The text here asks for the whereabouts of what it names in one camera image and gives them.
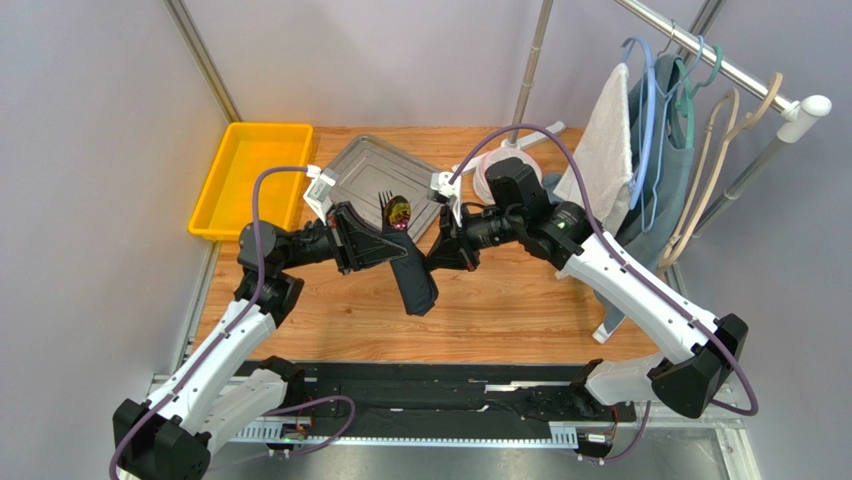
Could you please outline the black paper napkin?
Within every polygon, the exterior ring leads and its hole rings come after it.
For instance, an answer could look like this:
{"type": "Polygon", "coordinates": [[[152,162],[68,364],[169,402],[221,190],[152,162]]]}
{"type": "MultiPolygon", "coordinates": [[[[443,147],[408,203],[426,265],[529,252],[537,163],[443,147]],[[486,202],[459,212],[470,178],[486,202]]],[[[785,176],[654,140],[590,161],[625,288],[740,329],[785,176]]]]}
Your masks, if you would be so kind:
{"type": "Polygon", "coordinates": [[[407,315],[424,316],[435,305],[438,288],[425,266],[425,257],[406,231],[391,230],[383,237],[401,246],[406,255],[390,262],[407,315]]]}

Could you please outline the purple iridescent fork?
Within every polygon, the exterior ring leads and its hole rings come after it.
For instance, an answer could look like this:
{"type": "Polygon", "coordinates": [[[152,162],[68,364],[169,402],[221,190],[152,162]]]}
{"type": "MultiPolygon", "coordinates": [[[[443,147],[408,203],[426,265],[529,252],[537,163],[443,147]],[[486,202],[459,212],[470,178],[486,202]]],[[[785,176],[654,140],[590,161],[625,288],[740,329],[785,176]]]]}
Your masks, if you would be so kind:
{"type": "Polygon", "coordinates": [[[393,194],[390,191],[381,191],[379,193],[379,206],[381,210],[382,231],[390,231],[393,229],[393,224],[390,220],[390,210],[388,209],[393,199],[393,194]]]}

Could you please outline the gold iridescent spoon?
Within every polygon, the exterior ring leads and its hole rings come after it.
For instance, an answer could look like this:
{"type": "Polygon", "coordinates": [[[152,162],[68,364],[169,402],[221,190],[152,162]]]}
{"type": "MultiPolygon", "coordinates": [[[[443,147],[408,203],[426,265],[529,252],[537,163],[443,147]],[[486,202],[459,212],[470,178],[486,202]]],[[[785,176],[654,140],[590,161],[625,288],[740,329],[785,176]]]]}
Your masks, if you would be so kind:
{"type": "Polygon", "coordinates": [[[407,230],[412,217],[412,209],[409,201],[401,195],[395,195],[388,209],[390,210],[390,220],[393,224],[393,229],[399,231],[407,230]]]}

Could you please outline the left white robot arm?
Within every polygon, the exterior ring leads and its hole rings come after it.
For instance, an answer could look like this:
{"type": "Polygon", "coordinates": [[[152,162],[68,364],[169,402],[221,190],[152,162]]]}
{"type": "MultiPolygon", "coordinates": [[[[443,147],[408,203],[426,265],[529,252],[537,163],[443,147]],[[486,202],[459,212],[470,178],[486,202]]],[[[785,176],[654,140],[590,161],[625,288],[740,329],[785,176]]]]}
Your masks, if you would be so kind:
{"type": "Polygon", "coordinates": [[[243,278],[217,326],[144,401],[127,399],[116,409],[109,477],[127,472],[138,479],[200,479],[221,447],[257,417],[278,408],[300,410],[295,401],[304,374],[276,356],[230,392],[222,390],[294,310],[304,282],[286,269],[332,260],[348,274],[418,261],[408,235],[407,200],[383,199],[379,208],[379,227],[348,202],[330,205],[319,220],[296,231],[254,217],[239,239],[243,278]]]}

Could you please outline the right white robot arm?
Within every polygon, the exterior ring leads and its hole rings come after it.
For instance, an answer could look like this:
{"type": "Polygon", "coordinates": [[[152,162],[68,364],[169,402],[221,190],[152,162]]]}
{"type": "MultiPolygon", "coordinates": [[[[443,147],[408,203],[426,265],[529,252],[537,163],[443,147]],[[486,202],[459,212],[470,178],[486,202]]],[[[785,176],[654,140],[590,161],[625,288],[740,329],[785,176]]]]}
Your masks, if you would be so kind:
{"type": "Polygon", "coordinates": [[[481,249],[519,242],[531,256],[591,287],[659,348],[643,358],[589,362],[572,382],[582,399],[600,405],[658,400],[681,416],[701,417],[738,368],[746,323],[734,314],[718,317],[673,291],[580,205],[552,203],[520,159],[498,162],[486,178],[494,202],[471,214],[459,180],[450,172],[432,175],[429,198],[442,209],[428,269],[473,271],[481,249]]]}

